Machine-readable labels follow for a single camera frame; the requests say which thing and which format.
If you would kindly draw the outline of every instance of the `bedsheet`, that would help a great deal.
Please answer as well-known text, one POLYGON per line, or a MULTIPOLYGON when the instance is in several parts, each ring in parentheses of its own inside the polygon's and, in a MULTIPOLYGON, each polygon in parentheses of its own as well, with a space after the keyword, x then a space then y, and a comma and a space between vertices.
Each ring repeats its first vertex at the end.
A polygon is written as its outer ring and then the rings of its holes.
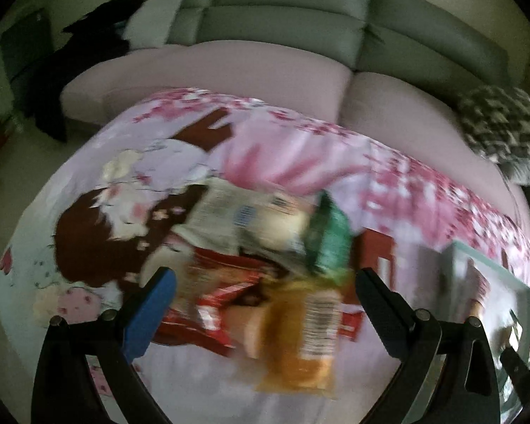
MULTIPOLYGON (((369 137, 257 99, 198 89, 157 93, 103 128, 51 177, 18 223, 0 261, 0 319, 34 374, 47 322, 95 319, 137 290, 146 262, 169 245, 217 175, 239 187, 321 189, 352 229, 394 237, 396 289, 412 307, 436 307, 439 253, 459 239, 530 286, 530 242, 507 217, 427 165, 369 137)), ((103 400, 110 388, 90 360, 103 400)), ((254 392, 236 364, 202 348, 152 343, 134 367, 178 424, 353 423, 398 362, 365 319, 341 341, 337 400, 254 392)))

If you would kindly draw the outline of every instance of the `nutrition label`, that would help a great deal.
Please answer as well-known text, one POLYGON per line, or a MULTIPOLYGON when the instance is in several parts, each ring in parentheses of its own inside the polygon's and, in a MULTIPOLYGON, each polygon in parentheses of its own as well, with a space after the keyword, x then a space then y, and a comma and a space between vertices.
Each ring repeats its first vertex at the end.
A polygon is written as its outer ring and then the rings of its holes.
POLYGON ((307 296, 305 311, 300 357, 304 360, 333 357, 341 319, 337 292, 330 290, 307 296))

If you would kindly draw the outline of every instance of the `black and white pillow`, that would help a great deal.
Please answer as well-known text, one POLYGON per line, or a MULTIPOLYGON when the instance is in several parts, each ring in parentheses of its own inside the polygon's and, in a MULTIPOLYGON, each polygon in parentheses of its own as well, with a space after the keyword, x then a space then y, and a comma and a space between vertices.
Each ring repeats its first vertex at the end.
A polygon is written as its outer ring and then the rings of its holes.
POLYGON ((461 98, 458 110, 474 153, 494 163, 530 159, 530 96, 523 90, 481 86, 461 98))

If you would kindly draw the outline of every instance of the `green snack package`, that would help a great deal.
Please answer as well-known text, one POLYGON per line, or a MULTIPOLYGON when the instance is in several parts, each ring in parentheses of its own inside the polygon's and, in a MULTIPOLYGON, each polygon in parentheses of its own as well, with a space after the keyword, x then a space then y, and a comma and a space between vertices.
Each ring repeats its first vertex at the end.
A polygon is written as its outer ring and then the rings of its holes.
POLYGON ((307 269, 342 285, 349 276, 352 232, 345 213, 324 191, 304 235, 307 269))

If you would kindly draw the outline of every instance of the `snack package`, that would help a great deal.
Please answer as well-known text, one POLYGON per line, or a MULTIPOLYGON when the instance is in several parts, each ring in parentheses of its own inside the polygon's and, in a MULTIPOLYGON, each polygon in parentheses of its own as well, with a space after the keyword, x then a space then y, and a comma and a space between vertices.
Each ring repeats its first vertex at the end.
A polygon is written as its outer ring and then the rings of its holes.
POLYGON ((350 341, 356 341, 365 312, 360 306, 345 304, 342 304, 341 310, 341 324, 338 335, 350 341))
POLYGON ((195 248, 157 339, 173 337, 229 355, 234 347, 224 322, 226 307, 272 273, 271 268, 260 260, 195 248))
POLYGON ((271 260, 292 276, 306 277, 302 235, 312 204, 278 190, 254 201, 236 215, 240 254, 271 260))
POLYGON ((391 236, 366 229, 353 239, 349 264, 353 273, 342 291, 344 303, 359 304, 355 273, 363 268, 373 269, 389 290, 394 291, 394 239, 391 236))
POLYGON ((481 319, 487 306, 489 292, 489 281, 475 267, 472 259, 467 260, 467 273, 455 317, 456 321, 464 322, 469 316, 481 319))
POLYGON ((240 208, 263 194, 238 188, 221 178, 208 180, 208 191, 191 210, 187 221, 171 230, 185 241, 227 255, 239 251, 235 217, 240 208))
POLYGON ((349 277, 352 232, 345 213, 323 192, 304 235, 306 267, 316 275, 342 285, 349 277))
POLYGON ((247 207, 246 213, 252 215, 246 228, 261 247, 277 252, 300 247, 310 219, 308 204, 302 199, 277 191, 256 198, 247 207))
POLYGON ((273 289, 263 331, 267 374, 259 391, 331 394, 340 303, 338 290, 311 281, 273 289))
POLYGON ((229 306, 224 311, 224 321, 232 340, 243 346, 249 358, 262 355, 269 304, 260 306, 229 306))

